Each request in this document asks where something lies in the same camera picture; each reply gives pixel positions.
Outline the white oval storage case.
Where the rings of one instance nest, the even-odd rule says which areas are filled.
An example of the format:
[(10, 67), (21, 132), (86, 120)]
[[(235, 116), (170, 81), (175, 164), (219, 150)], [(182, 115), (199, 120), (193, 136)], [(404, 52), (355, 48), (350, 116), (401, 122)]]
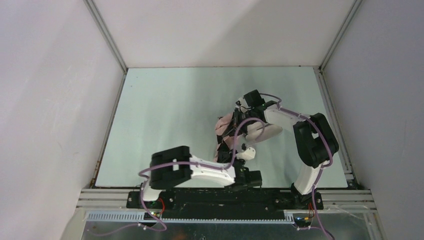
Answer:
[(247, 133), (244, 135), (244, 139), (249, 144), (256, 144), (273, 138), (282, 131), (283, 128), (275, 124), (266, 123), (263, 126), (260, 122), (255, 122), (247, 126)]

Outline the pink folding umbrella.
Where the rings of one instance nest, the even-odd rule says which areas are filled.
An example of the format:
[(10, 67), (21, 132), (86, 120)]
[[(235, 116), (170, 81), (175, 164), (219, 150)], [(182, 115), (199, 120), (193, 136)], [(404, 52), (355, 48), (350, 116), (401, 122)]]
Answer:
[(215, 124), (215, 135), (216, 135), (216, 139), (217, 139), (217, 145), (216, 145), (216, 149), (215, 149), (215, 154), (214, 154), (214, 162), (217, 162), (217, 149), (219, 146), (228, 146), (230, 149), (234, 149), (235, 145), (234, 145), (234, 137), (228, 137), (227, 136), (227, 126), (230, 123), (233, 123), (232, 121), (233, 118), (233, 112), (232, 113), (228, 113), (227, 115), (220, 117), (217, 121), (217, 123)]

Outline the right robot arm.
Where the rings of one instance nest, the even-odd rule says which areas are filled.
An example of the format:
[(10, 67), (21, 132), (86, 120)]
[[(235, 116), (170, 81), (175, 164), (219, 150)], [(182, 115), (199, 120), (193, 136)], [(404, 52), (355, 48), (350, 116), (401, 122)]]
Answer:
[(215, 160), (228, 162), (220, 156), (236, 148), (236, 142), (244, 139), (254, 145), (291, 131), (302, 166), (292, 184), (295, 193), (302, 196), (313, 193), (323, 169), (333, 164), (333, 156), (339, 151), (339, 143), (322, 113), (313, 115), (297, 113), (281, 107), (276, 96), (266, 101), (264, 94), (253, 90), (240, 97), (232, 113), (221, 117), (215, 125), (217, 147)]

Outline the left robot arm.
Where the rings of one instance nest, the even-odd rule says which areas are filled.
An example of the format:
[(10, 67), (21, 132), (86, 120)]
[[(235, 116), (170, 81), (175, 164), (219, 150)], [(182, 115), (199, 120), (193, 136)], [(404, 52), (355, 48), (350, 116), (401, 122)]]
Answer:
[(188, 146), (156, 152), (151, 156), (149, 168), (139, 172), (139, 176), (145, 178), (140, 187), (140, 198), (144, 202), (156, 201), (162, 191), (190, 180), (213, 182), (229, 191), (260, 187), (263, 184), (261, 172), (245, 167), (246, 161), (255, 155), (252, 147), (237, 151), (226, 145), (218, 148), (216, 161), (196, 157)]

